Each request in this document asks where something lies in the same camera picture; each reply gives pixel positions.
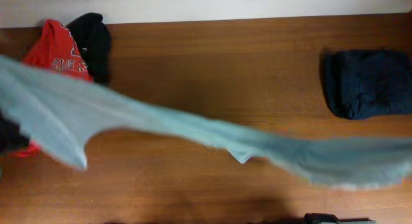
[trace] red garment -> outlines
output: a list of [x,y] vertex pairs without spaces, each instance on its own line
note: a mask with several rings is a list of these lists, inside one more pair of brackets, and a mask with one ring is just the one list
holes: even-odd
[[[46,21],[41,39],[34,44],[23,59],[23,63],[39,69],[52,70],[63,75],[93,81],[70,31],[58,21]],[[33,156],[39,152],[39,147],[40,145],[32,140],[29,148],[14,153],[12,156]]]

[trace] black cloth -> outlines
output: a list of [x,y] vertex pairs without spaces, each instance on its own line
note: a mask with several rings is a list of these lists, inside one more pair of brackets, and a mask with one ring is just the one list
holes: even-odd
[[72,21],[67,28],[88,66],[93,81],[108,85],[110,81],[108,55],[111,49],[111,36],[102,21],[102,15],[88,13]]
[[406,53],[352,50],[324,56],[326,99],[341,118],[412,113],[412,67]]
[[28,147],[29,139],[20,134],[19,126],[0,114],[0,156]]

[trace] wood grain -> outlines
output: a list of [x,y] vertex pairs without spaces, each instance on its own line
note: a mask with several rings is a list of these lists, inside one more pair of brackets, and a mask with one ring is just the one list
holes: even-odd
[[[114,24],[111,87],[130,97],[299,138],[412,136],[412,116],[347,121],[323,97],[324,49],[412,53],[411,15]],[[0,30],[18,59],[40,29]],[[412,220],[412,183],[342,192],[309,185],[264,159],[127,130],[92,138],[89,169],[47,156],[2,158],[0,223],[247,223],[307,212]]]

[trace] light blue fabric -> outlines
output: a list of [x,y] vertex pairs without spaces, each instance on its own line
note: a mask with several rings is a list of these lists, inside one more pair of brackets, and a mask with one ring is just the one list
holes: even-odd
[[291,173],[331,187],[387,187],[412,170],[412,138],[295,140],[145,104],[2,56],[0,74],[4,115],[20,123],[22,132],[45,152],[81,169],[87,167],[84,146],[89,138],[126,127],[225,148],[241,163],[251,156],[265,156]]

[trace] folded dark blue clothing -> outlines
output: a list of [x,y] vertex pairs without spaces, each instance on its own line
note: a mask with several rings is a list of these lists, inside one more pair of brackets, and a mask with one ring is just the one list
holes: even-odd
[[325,90],[330,110],[350,120],[412,113],[409,56],[394,50],[326,54]]

